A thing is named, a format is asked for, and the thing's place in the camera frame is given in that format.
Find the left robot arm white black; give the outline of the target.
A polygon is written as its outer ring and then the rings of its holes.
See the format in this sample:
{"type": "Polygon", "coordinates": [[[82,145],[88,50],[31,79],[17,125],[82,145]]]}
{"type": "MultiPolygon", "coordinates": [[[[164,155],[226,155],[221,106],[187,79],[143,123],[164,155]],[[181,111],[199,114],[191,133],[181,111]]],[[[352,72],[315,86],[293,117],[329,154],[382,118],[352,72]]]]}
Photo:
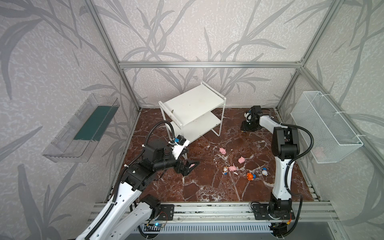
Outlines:
{"type": "Polygon", "coordinates": [[[161,202],[151,195],[145,196],[138,205],[136,199],[153,181],[159,171],[173,169],[175,173],[188,176],[199,165],[198,161],[180,159],[188,152],[189,141],[176,136],[169,121],[154,125],[146,137],[143,150],[128,165],[124,166],[114,186],[114,193],[95,220],[77,237],[79,240],[126,240],[146,220],[160,215],[161,202]],[[171,140],[150,141],[153,132],[160,125],[167,125],[171,140]]]}

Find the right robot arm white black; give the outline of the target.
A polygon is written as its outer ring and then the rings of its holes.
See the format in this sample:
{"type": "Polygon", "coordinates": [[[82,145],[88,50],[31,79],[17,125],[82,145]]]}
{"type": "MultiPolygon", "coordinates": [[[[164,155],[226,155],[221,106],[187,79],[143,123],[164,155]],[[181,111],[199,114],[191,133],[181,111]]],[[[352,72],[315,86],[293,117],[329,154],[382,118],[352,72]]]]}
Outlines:
{"type": "Polygon", "coordinates": [[[264,114],[263,110],[261,106],[251,107],[245,113],[246,119],[242,122],[241,131],[266,129],[273,134],[271,151],[276,161],[275,183],[270,201],[267,204],[251,203],[251,210],[256,220],[294,219],[296,216],[292,209],[292,197],[299,197],[302,201],[303,196],[291,191],[293,166],[296,160],[312,150],[315,140],[309,130],[278,122],[273,116],[264,114]],[[300,130],[310,138],[310,144],[303,153],[300,150],[300,130]]]}

